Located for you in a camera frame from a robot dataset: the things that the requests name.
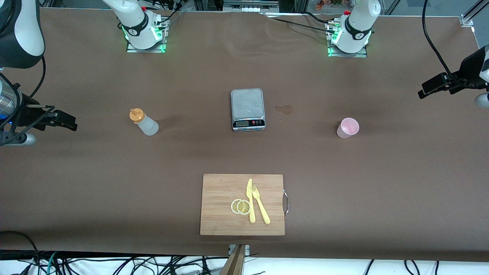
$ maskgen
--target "white floor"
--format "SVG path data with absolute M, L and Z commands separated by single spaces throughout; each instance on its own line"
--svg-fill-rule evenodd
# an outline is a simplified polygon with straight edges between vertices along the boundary
M 200 257 L 187 257 L 182 263 Z M 167 263 L 168 257 L 158 257 L 158 263 Z M 364 275 L 369 260 L 349 259 L 291 259 L 291 258 L 247 258 L 243 275 L 254 275 L 265 271 L 264 275 Z M 88 262 L 78 261 L 70 264 L 73 270 L 80 275 L 111 275 L 123 261 Z M 224 266 L 224 259 L 208 260 L 210 269 Z M 420 269 L 420 275 L 433 275 L 435 272 L 434 261 L 416 261 Z M 19 274 L 27 263 L 18 261 L 0 261 L 0 275 Z M 129 275 L 133 264 L 128 264 L 120 275 Z M 147 264 L 156 272 L 155 265 Z M 414 267 L 409 267 L 416 274 Z M 192 271 L 200 270 L 199 267 L 184 267 L 177 269 L 177 274 L 193 274 Z M 32 268 L 29 275 L 37 274 L 37 269 Z M 139 268 L 134 275 L 152 275 L 153 272 L 146 268 Z M 400 260 L 375 260 L 369 275 L 409 275 L 403 261 Z M 482 262 L 440 262 L 439 275 L 488 275 L 489 263 Z

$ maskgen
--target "black cable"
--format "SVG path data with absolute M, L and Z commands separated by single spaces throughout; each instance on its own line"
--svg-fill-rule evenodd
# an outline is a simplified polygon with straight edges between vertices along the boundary
M 156 260 L 156 257 L 153 257 L 153 260 L 155 260 L 155 265 L 156 265 L 156 274 L 159 273 L 159 265 L 158 265 L 158 261 Z
M 30 261 L 24 261 L 24 260 L 18 260 L 18 261 L 23 262 L 23 263 L 28 263 L 29 265 L 35 266 L 38 269 L 42 270 L 45 274 L 47 274 L 47 270 L 43 268 L 43 267 L 46 267 L 47 265 L 38 265 L 37 263 L 31 263 Z
M 54 270 L 55 270 L 55 274 L 59 274 L 61 275 L 61 268 L 59 266 L 59 263 L 58 263 L 58 259 L 53 259 L 53 261 L 51 262 L 51 266 L 54 267 Z
M 205 257 L 202 256 L 202 275 L 210 275 L 211 271 L 209 267 L 207 266 L 207 261 L 205 260 Z
M 66 264 L 66 267 L 68 267 L 68 271 L 72 271 L 73 273 L 75 273 L 76 275 L 80 275 L 79 273 L 77 273 L 74 269 L 71 268 L 71 266 L 69 266 L 68 264 L 68 259 L 65 259 L 65 264 Z
M 183 260 L 184 258 L 185 258 L 185 256 L 177 256 L 175 258 L 173 258 L 173 256 L 172 256 L 170 258 L 169 265 L 165 266 L 165 268 L 163 268 L 163 270 L 158 275 L 168 275 L 171 272 L 171 269 L 174 268 L 176 266 L 176 264 L 179 261 Z
M 68 264 L 78 262 L 78 261 L 87 261 L 87 262 L 108 262 L 108 261 L 126 261 L 130 260 L 131 258 L 114 258 L 114 259 L 103 259 L 103 260 L 97 260 L 97 259 L 85 259 L 85 258 L 80 258 L 80 259 L 71 259 L 68 261 Z
M 314 14 L 308 12 L 308 11 L 302 12 L 302 14 L 307 14 L 307 15 L 311 16 L 312 18 L 314 18 L 314 20 L 316 20 L 318 22 L 321 22 L 321 23 L 324 23 L 324 24 L 327 24 L 328 23 L 328 20 L 326 20 L 326 21 L 325 20 L 321 20 L 318 17 L 316 17 L 316 15 L 314 15 Z
M 322 29 L 322 28 L 316 28 L 316 27 L 313 27 L 313 26 L 309 26 L 309 25 L 303 25 L 303 24 L 299 24 L 299 23 L 296 23 L 296 22 L 292 22 L 292 21 L 287 21 L 287 20 L 283 20 L 283 19 L 278 19 L 278 18 L 275 18 L 275 17 L 271 17 L 272 19 L 275 19 L 277 21 L 281 21 L 281 22 L 285 22 L 285 23 L 290 23 L 290 24 L 293 24 L 293 25 L 297 25 L 297 26 L 301 26 L 301 27 L 305 27 L 305 28 L 310 28 L 310 29 L 315 29 L 315 30 L 320 30 L 320 31 L 325 31 L 325 32 L 329 32 L 329 33 L 334 33 L 333 30 L 330 30 L 330 29 Z
M 420 275 L 420 270 L 418 269 L 418 265 L 413 260 L 410 260 L 410 261 L 413 263 L 414 267 L 416 268 L 416 274 Z M 409 272 L 409 274 L 414 275 L 414 273 L 411 272 L 409 267 L 407 267 L 407 260 L 404 260 L 404 267 Z
M 156 24 L 157 24 L 157 25 L 159 25 L 159 24 L 161 24 L 161 23 L 164 23 L 164 22 L 166 22 L 166 21 L 170 20 L 170 18 L 171 18 L 171 17 L 172 17 L 172 16 L 173 16 L 173 15 L 174 15 L 176 12 L 178 12 L 179 10 L 180 10 L 180 9 L 175 9 L 175 11 L 173 11 L 173 12 L 170 14 L 170 16 L 168 16 L 167 18 L 165 18 L 165 19 L 163 19 L 163 20 L 161 20 L 161 21 L 156 22 Z
M 136 270 L 137 270 L 138 268 L 140 268 L 141 266 L 146 267 L 146 266 L 144 265 L 144 263 L 146 263 L 147 261 L 149 261 L 149 260 L 151 260 L 151 259 L 153 259 L 153 258 L 154 258 L 154 256 L 153 256 L 153 257 L 149 257 L 149 258 L 145 259 L 145 260 L 144 260 L 142 263 L 139 263 L 139 264 L 135 264 L 135 263 L 134 263 L 134 261 L 135 261 L 135 260 L 138 260 L 138 259 L 134 259 L 134 260 L 133 260 L 134 267 L 133 267 L 133 270 L 131 271 L 131 275 L 133 275 L 133 274 L 134 274 L 134 272 L 136 272 Z
M 374 263 L 374 260 L 370 260 L 370 263 L 368 263 L 368 266 L 367 266 L 367 270 L 365 270 L 365 273 L 363 275 L 368 274 L 368 272 L 370 271 L 370 267 L 372 266 L 373 263 Z
M 37 254 L 32 250 L 0 250 L 0 260 L 15 260 L 17 258 L 37 258 Z M 39 252 L 39 258 L 41 260 L 48 261 L 49 258 L 44 256 L 42 252 Z
M 0 28 L 0 33 L 3 33 L 5 29 L 8 27 L 10 22 L 12 22 L 12 19 L 14 18 L 15 14 L 15 3 L 17 0 L 12 0 L 12 4 L 10 5 L 10 12 L 8 13 L 7 21 L 3 23 L 2 27 Z
M 112 275 L 118 275 L 122 271 L 122 269 L 134 259 L 136 259 L 136 257 L 131 257 L 130 259 L 126 260 L 114 271 L 114 273 L 112 273 Z
M 170 267 L 170 275 L 177 275 L 177 272 L 175 271 L 175 267 Z
M 34 244 L 34 242 L 31 240 L 31 238 L 29 238 L 29 236 L 27 236 L 26 234 L 24 234 L 22 232 L 18 232 L 18 231 L 0 231 L 0 235 L 2 235 L 2 234 L 14 234 L 14 235 L 19 235 L 19 236 L 26 238 L 29 241 L 29 243 L 32 245 L 32 248 L 34 248 L 34 252 L 36 253 L 36 258 L 37 258 L 37 264 L 41 265 L 41 258 L 39 257 L 39 251 L 37 250 L 37 247 Z M 41 269 L 38 268 L 37 269 L 37 275 L 40 275 L 40 274 L 41 274 Z
M 24 270 L 22 270 L 21 274 L 20 275 L 28 275 L 29 274 L 29 270 L 30 270 L 30 267 L 32 266 L 32 264 L 29 264 L 28 266 L 26 266 L 24 268 Z
M 43 62 L 43 75 L 41 76 L 41 80 L 39 80 L 39 84 L 37 85 L 37 87 L 34 89 L 34 91 L 31 93 L 29 97 L 33 97 L 37 93 L 37 91 L 39 90 L 39 88 L 44 82 L 44 77 L 46 76 L 46 60 L 44 59 L 44 56 L 41 58 L 41 60 Z
M 68 259 L 62 259 L 62 264 L 63 264 L 63 270 L 65 270 L 65 267 L 66 267 L 69 275 L 73 275 L 73 273 L 71 272 L 71 268 L 68 265 Z
M 153 275 L 156 275 L 155 271 L 154 271 L 152 268 L 149 268 L 149 267 L 147 267 L 147 266 L 145 266 L 145 265 L 143 265 L 143 267 L 145 267 L 145 268 L 147 268 L 147 269 L 151 270 L 151 272 L 153 272 Z
M 251 256 L 255 256 L 255 255 L 258 255 L 258 253 L 255 253 L 255 254 L 251 254 L 249 256 L 246 256 L 246 257 L 251 257 Z M 229 257 L 208 257 L 208 258 L 204 258 L 205 260 L 214 260 L 214 259 L 228 259 Z M 187 262 L 187 263 L 183 263 L 183 264 L 177 264 L 177 262 L 179 262 L 180 260 L 177 260 L 174 264 L 171 265 L 171 267 L 173 268 L 180 268 L 180 267 L 185 267 L 185 266 L 192 266 L 192 265 L 197 265 L 195 264 L 196 262 L 199 262 L 199 261 L 202 261 L 201 259 L 197 259 L 197 260 L 193 260 L 193 261 L 190 261 L 190 262 Z M 163 273 L 163 271 L 159 274 L 159 275 L 169 275 L 170 272 L 167 272 L 167 273 Z
M 446 65 L 445 63 L 445 60 L 443 60 L 442 58 L 442 55 L 440 54 L 440 52 L 436 49 L 435 45 L 433 44 L 433 42 L 431 41 L 431 38 L 429 37 L 428 35 L 428 31 L 426 30 L 426 7 L 428 5 L 428 1 L 429 0 L 424 0 L 424 5 L 423 5 L 423 13 L 421 15 L 421 22 L 422 22 L 422 25 L 423 25 L 423 32 L 424 32 L 424 36 L 426 37 L 426 40 L 428 41 L 428 44 L 430 45 L 430 47 L 433 49 L 433 51 L 435 52 L 436 56 L 438 57 L 438 60 L 440 61 L 440 63 L 442 64 L 443 68 L 445 69 L 446 73 L 448 74 L 448 76 L 450 77 L 450 79 L 453 79 L 458 85 L 460 85 L 461 87 L 465 88 L 465 89 L 478 89 L 478 87 L 475 87 L 475 86 L 468 86 L 468 85 L 465 85 L 465 84 L 462 84 L 460 83 L 452 74 L 452 72 L 450 71 L 450 68 L 448 68 L 448 66 Z
M 65 270 L 65 265 L 64 265 L 63 261 L 62 261 L 62 264 L 61 264 L 61 270 L 63 271 L 63 275 L 67 275 L 66 274 L 66 270 Z

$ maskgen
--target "yellow plastic knife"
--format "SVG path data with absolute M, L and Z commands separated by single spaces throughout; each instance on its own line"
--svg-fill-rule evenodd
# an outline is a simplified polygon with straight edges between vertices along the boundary
M 253 183 L 251 179 L 248 181 L 248 186 L 246 187 L 246 196 L 249 199 L 249 222 L 255 223 L 255 210 L 253 209 L 253 193 L 251 191 Z

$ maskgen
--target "lemon slice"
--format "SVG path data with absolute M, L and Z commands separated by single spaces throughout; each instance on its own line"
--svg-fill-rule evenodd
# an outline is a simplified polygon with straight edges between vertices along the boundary
M 235 214 L 239 214 L 239 212 L 238 212 L 238 203 L 240 201 L 241 201 L 241 199 L 235 199 L 231 203 L 231 211 L 233 211 L 233 213 L 235 213 Z
M 238 208 L 238 212 L 241 215 L 248 215 L 249 209 L 250 209 L 249 201 L 247 201 L 247 200 L 241 200 L 241 201 L 239 201 L 238 202 L 238 205 L 237 205 L 237 208 Z

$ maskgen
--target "yellow plastic fork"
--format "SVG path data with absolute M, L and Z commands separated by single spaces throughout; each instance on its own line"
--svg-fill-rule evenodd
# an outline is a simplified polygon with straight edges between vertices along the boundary
M 265 211 L 265 207 L 263 207 L 262 201 L 260 201 L 260 192 L 258 192 L 258 188 L 255 185 L 251 188 L 253 191 L 253 198 L 258 202 L 258 206 L 260 207 L 260 212 L 262 213 L 263 221 L 265 224 L 270 223 L 270 218 L 268 217 L 267 212 Z

